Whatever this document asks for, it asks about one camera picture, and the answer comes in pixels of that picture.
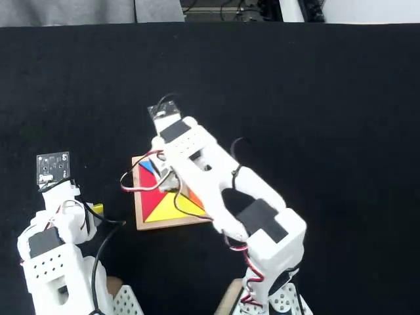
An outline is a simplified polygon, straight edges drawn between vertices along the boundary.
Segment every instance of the yellow triangle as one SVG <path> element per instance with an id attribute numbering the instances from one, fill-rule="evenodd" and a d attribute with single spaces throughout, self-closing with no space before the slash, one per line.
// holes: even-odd
<path id="1" fill-rule="evenodd" d="M 173 204 L 173 198 L 175 198 L 174 192 L 169 192 L 163 197 L 162 201 L 156 206 L 152 213 L 150 213 L 149 217 L 146 219 L 145 222 L 153 222 L 153 221 L 162 221 L 162 220 L 171 220 L 171 219 L 178 219 L 189 217 L 175 208 Z M 192 213 L 194 215 L 204 215 L 205 212 L 203 209 L 198 207 L 195 203 L 193 203 L 188 198 L 180 195 L 178 197 L 178 206 L 181 210 L 185 212 Z"/>

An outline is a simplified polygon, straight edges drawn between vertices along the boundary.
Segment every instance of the red triangle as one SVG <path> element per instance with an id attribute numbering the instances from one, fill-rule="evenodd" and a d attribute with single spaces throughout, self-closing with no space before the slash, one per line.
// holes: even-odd
<path id="1" fill-rule="evenodd" d="M 139 167 L 140 175 L 140 186 L 142 187 L 152 187 L 156 185 L 156 178 L 151 172 L 147 171 L 143 167 Z M 163 197 L 166 196 L 166 193 L 161 193 L 159 188 L 152 190 L 151 192 L 141 192 L 141 202 L 142 202 L 142 214 L 143 222 L 149 217 L 150 213 L 156 208 L 156 206 L 162 201 Z"/>

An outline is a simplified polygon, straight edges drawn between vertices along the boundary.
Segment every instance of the blue triangle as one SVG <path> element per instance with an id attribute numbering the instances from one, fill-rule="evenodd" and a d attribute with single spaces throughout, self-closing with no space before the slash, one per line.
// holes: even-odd
<path id="1" fill-rule="evenodd" d="M 152 163 L 150 161 L 143 161 L 139 163 L 141 166 L 143 166 L 145 169 L 147 169 L 151 174 L 153 174 L 153 168 Z"/>

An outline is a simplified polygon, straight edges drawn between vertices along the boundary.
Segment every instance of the perforated plate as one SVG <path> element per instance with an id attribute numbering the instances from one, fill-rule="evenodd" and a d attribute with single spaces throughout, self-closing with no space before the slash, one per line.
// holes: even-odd
<path id="1" fill-rule="evenodd" d="M 38 284 L 45 284 L 64 275 L 68 264 L 76 264 L 76 253 L 72 246 L 61 245 L 23 264 L 28 290 L 32 292 Z"/>
<path id="2" fill-rule="evenodd" d="M 114 298 L 115 315 L 144 315 L 129 285 L 123 285 Z"/>
<path id="3" fill-rule="evenodd" d="M 302 295 L 301 300 L 304 315 L 313 315 Z M 270 297 L 270 304 L 273 309 L 279 313 L 287 313 L 291 309 L 292 315 L 301 315 L 296 289 L 293 283 L 288 283 L 283 288 L 277 290 L 277 292 Z"/>
<path id="4" fill-rule="evenodd" d="M 262 312 L 262 308 L 254 305 L 245 305 L 245 308 L 241 310 L 239 306 L 239 301 L 242 297 L 246 296 L 247 292 L 243 291 L 241 297 L 238 299 L 238 304 L 235 306 L 232 315 L 268 315 L 268 312 Z M 302 306 L 304 310 L 304 315 L 313 315 L 312 311 L 309 309 L 307 303 L 301 295 Z M 293 283 L 286 284 L 283 288 L 277 290 L 275 294 L 270 297 L 270 304 L 272 308 L 280 313 L 287 315 L 301 315 L 299 309 L 299 303 L 297 301 L 296 289 Z"/>
<path id="5" fill-rule="evenodd" d="M 195 126 L 168 143 L 165 150 L 176 152 L 183 158 L 189 158 L 211 143 L 212 139 L 212 136 L 202 126 Z"/>

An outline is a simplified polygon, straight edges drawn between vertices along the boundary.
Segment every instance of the gray curtain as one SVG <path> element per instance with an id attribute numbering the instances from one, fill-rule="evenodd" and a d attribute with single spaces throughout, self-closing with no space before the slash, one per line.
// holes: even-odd
<path id="1" fill-rule="evenodd" d="M 0 0 L 0 26 L 133 23 L 135 7 L 139 23 L 184 21 L 179 0 Z"/>

